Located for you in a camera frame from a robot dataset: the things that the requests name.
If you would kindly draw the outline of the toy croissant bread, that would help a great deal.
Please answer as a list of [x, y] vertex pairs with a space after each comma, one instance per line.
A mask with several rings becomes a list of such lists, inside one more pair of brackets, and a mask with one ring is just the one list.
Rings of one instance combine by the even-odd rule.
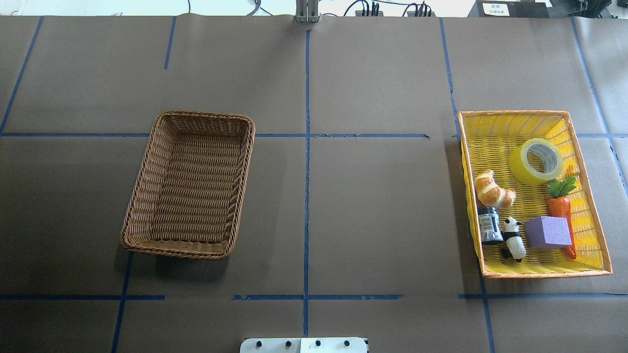
[[514, 205], [516, 192], [500, 187], [495, 180], [493, 170], [483, 170], [474, 179], [477, 198], [484, 206], [493, 206], [497, 209], [509, 209]]

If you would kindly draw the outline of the small black jar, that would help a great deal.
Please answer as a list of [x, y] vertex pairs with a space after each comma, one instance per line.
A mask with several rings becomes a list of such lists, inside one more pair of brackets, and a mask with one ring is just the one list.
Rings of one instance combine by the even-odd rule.
[[499, 226], [499, 213], [494, 206], [483, 206], [478, 209], [478, 225], [480, 241], [483, 246], [499, 244], [504, 241]]

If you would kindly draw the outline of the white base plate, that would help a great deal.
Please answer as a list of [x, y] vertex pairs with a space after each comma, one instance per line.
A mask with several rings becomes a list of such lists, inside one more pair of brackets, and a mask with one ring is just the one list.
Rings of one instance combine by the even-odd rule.
[[240, 353], [368, 353], [361, 337], [283, 337], [243, 340]]

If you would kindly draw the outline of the toy carrot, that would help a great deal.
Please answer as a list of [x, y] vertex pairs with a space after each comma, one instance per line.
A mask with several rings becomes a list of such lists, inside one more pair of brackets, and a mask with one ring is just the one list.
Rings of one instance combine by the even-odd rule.
[[576, 178], [570, 176], [565, 179], [552, 179], [548, 181], [547, 188], [550, 199], [548, 201], [548, 210], [553, 217], [562, 217], [567, 219], [568, 231], [571, 239], [571, 245], [563, 248], [565, 254], [570, 259], [577, 259], [575, 248], [574, 228], [572, 226], [571, 201], [568, 194], [576, 189]]

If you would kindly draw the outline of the purple foam block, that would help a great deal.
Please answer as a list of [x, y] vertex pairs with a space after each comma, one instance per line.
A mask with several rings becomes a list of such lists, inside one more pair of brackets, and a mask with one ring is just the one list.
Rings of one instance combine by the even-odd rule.
[[525, 239], [529, 248], [560, 250], [574, 244], [565, 217], [540, 216], [524, 223]]

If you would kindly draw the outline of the panda figurine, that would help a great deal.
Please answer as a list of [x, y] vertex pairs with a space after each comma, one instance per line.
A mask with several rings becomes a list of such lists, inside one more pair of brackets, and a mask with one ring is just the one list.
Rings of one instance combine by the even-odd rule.
[[504, 244], [500, 248], [501, 255], [504, 259], [513, 259], [521, 263], [526, 256], [526, 250], [521, 236], [520, 226], [523, 223], [512, 216], [504, 220], [504, 232], [502, 237]]

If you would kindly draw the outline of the yellow plastic basket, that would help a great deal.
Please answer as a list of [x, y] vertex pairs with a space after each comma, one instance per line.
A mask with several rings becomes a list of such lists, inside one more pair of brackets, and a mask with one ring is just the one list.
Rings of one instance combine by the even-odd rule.
[[[461, 152], [466, 185], [471, 236], [481, 273], [486, 278], [565, 278], [612, 274], [605, 235], [589, 183], [574, 126], [567, 112], [549, 110], [496, 110], [460, 112]], [[497, 182], [517, 192], [514, 205], [500, 215], [529, 220], [548, 211], [546, 187], [518, 181], [508, 166], [509, 154], [531, 138], [554, 143], [566, 166], [561, 177], [573, 176], [575, 190], [569, 194], [575, 218], [576, 259], [559, 250], [532, 250], [521, 263], [506, 260], [498, 246], [480, 244], [479, 200], [473, 179], [482, 170], [496, 173]]]

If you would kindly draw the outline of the aluminium frame post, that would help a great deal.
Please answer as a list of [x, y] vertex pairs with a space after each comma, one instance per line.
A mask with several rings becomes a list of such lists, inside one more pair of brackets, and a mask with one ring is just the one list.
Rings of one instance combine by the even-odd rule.
[[295, 21], [297, 23], [318, 23], [320, 20], [318, 0], [296, 0]]

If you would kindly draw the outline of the black box with label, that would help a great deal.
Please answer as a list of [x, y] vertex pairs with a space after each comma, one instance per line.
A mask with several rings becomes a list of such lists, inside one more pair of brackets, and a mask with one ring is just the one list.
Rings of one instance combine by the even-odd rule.
[[544, 2], [531, 0], [476, 0], [468, 18], [549, 18]]

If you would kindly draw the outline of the yellow tape roll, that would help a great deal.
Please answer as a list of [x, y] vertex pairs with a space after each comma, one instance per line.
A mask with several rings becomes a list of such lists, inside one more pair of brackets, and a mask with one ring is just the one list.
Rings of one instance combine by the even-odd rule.
[[[541, 162], [542, 170], [531, 164], [529, 155]], [[509, 155], [509, 169], [515, 178], [525, 185], [536, 187], [556, 179], [564, 170], [562, 152], [554, 143], [543, 138], [528, 139]]]

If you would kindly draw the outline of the brown wicker basket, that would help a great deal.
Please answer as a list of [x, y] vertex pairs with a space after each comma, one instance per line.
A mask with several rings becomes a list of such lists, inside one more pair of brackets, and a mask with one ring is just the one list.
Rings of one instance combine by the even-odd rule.
[[157, 116], [121, 228], [127, 250], [223, 260], [238, 237], [256, 126], [243, 115]]

